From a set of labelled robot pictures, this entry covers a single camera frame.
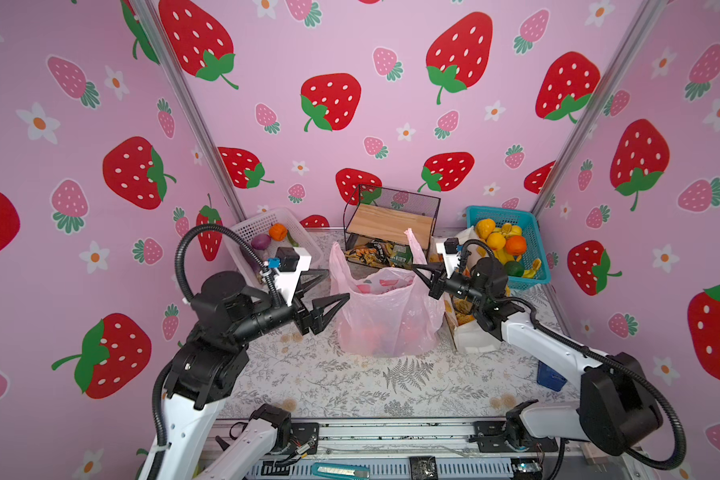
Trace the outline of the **pink plastic grocery bag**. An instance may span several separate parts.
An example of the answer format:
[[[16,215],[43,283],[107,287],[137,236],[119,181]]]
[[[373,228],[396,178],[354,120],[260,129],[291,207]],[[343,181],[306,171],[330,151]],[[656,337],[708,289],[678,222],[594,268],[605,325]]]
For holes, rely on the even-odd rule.
[[[330,251],[329,271],[331,292],[349,295],[336,318],[343,352],[392,358],[422,355],[438,346],[444,302],[429,296],[415,272],[386,267],[356,279],[337,243]]]

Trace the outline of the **white canvas tote bag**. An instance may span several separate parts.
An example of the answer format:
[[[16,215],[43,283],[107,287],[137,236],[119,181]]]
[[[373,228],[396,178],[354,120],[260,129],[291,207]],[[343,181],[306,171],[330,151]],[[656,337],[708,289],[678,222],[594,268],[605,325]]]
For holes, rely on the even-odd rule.
[[[460,244],[469,239],[480,239],[474,227],[462,230],[455,236]],[[442,255],[437,252],[436,244],[445,240],[446,237],[431,237],[428,252],[429,261],[443,261]],[[478,260],[487,256],[487,250],[477,245],[471,245],[469,252],[470,255],[464,269],[465,276],[470,276],[470,269],[476,265]],[[454,298],[448,293],[443,293],[441,300],[445,308],[445,322],[451,332],[457,352],[460,354],[481,354],[500,348],[501,342],[499,340],[485,332],[472,314],[464,313],[468,312],[470,308],[466,300]]]

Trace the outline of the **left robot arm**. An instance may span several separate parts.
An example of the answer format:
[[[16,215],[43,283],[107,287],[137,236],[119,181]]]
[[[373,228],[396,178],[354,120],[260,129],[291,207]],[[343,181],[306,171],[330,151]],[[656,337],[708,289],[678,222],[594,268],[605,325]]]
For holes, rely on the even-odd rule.
[[[237,243],[259,267],[266,287],[250,286],[237,271],[222,271],[207,278],[200,291],[193,291],[185,273],[187,249],[196,237],[209,232]],[[265,404],[210,466],[196,470],[211,427],[249,362],[250,344],[286,324],[294,324],[303,335],[319,334],[349,301],[349,294],[340,293],[305,304],[304,295],[329,275],[310,264],[305,249],[291,247],[264,261],[239,235],[218,224],[193,227],[182,237],[175,274],[197,322],[154,383],[151,410],[156,436],[141,478],[243,479],[269,453],[286,451],[282,463],[289,466],[306,452],[305,447],[290,445],[290,413]]]

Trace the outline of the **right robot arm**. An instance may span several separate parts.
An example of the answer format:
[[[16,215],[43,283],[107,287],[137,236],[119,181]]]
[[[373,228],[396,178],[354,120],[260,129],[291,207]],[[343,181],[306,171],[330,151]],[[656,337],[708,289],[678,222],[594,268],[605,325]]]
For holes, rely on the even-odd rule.
[[[521,451],[543,438],[589,442],[656,470],[679,468],[687,455],[684,428],[639,361],[626,353],[593,350],[544,326],[530,301],[507,294],[509,278],[493,254],[467,268],[473,245],[485,244],[448,238],[437,245],[441,262],[415,264],[412,270],[430,297],[448,294],[468,301],[484,332],[532,355],[579,390],[577,403],[530,400],[512,408],[503,428],[506,444]]]

